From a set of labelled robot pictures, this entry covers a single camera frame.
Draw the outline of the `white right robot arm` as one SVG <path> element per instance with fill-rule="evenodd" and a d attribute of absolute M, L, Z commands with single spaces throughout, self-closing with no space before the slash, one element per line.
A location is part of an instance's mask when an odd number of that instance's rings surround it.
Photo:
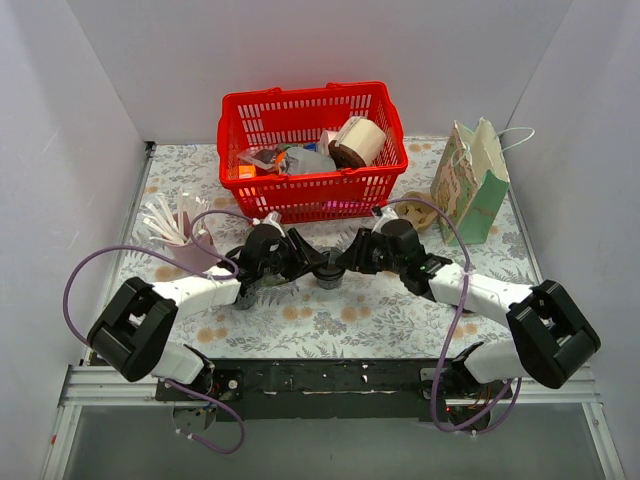
<path fill-rule="evenodd" d="M 336 264 L 361 274 L 393 272 L 412 294 L 462 307 L 510 331 L 507 340 L 477 342 L 458 354 L 440 376 L 448 393 L 471 398 L 489 383 L 519 377 L 558 389 L 601 347 L 561 284 L 514 284 L 468 274 L 454 261 L 427 252 L 406 220 L 359 229 Z"/>

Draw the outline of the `brown cardboard cup carrier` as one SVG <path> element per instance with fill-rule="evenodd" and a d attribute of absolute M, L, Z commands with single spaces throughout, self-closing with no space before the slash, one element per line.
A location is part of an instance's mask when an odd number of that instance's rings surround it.
<path fill-rule="evenodd" d="M 416 231 L 426 230 L 437 219 L 437 212 L 426 205 L 426 202 L 433 202 L 430 194 L 409 191 L 402 198 L 402 202 L 394 204 L 394 210 L 399 218 L 409 221 Z"/>

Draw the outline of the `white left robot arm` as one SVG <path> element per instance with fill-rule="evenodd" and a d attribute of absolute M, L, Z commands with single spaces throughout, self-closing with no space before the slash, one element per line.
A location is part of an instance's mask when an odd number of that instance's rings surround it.
<path fill-rule="evenodd" d="M 259 224 L 243 246 L 199 275 L 153 284 L 126 280 L 89 331 L 89 346 L 130 382 L 168 378 L 188 398 L 203 399 L 212 390 L 213 366 L 169 340 L 174 323 L 212 307 L 250 307 L 264 278 L 290 282 L 327 262 L 296 229 Z"/>

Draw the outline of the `black coffee cup lid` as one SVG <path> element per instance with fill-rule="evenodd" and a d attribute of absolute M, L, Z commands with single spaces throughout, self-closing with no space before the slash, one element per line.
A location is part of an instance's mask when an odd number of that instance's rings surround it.
<path fill-rule="evenodd" d="M 325 266 L 320 268 L 326 268 L 326 267 L 339 268 L 335 265 L 335 260 L 338 256 L 343 254 L 343 251 L 341 249 L 337 247 L 331 247 L 331 248 L 322 250 L 321 254 L 325 257 Z"/>

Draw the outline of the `black paper coffee cup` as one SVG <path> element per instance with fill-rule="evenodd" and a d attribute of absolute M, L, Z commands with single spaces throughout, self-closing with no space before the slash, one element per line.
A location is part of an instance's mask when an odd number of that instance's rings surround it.
<path fill-rule="evenodd" d="M 341 286 L 345 270 L 336 267 L 319 268 L 313 272 L 317 284 L 324 290 L 334 290 Z"/>

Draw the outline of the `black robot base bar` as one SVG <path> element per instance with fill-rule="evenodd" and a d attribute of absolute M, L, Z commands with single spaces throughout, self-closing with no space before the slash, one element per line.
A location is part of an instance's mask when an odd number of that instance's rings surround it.
<path fill-rule="evenodd" d="M 215 359 L 210 395 L 245 420 L 431 420 L 434 359 Z"/>

